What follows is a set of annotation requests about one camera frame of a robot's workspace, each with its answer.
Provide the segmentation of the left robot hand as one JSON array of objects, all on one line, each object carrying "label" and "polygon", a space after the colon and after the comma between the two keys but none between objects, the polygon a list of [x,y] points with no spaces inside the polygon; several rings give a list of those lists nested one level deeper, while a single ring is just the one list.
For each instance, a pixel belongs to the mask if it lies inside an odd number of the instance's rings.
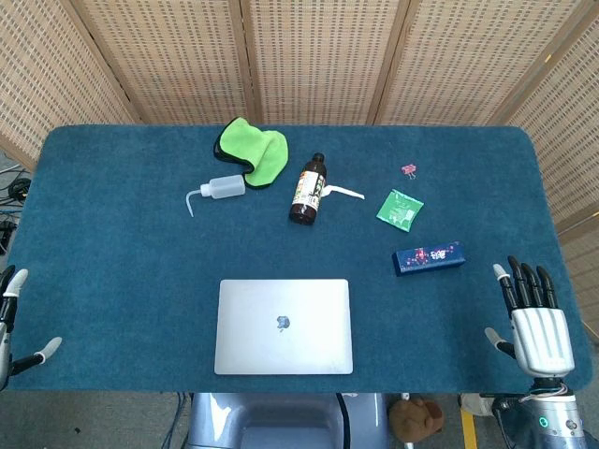
[{"label": "left robot hand", "polygon": [[22,287],[27,280],[28,270],[16,270],[14,265],[8,266],[1,273],[1,390],[4,390],[11,377],[43,365],[60,347],[63,339],[54,337],[39,351],[21,359],[14,359],[11,353],[11,338],[18,310],[18,299]]}]

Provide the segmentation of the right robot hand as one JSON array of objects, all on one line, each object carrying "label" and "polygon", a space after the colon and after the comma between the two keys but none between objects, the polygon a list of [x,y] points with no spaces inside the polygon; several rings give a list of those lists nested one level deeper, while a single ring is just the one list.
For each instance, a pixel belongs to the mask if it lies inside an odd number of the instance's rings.
[{"label": "right robot hand", "polygon": [[495,264],[513,340],[501,337],[492,327],[485,329],[490,344],[516,360],[520,369],[534,378],[563,378],[575,368],[569,328],[559,307],[553,280],[541,266],[532,268],[510,255],[507,271]]}]

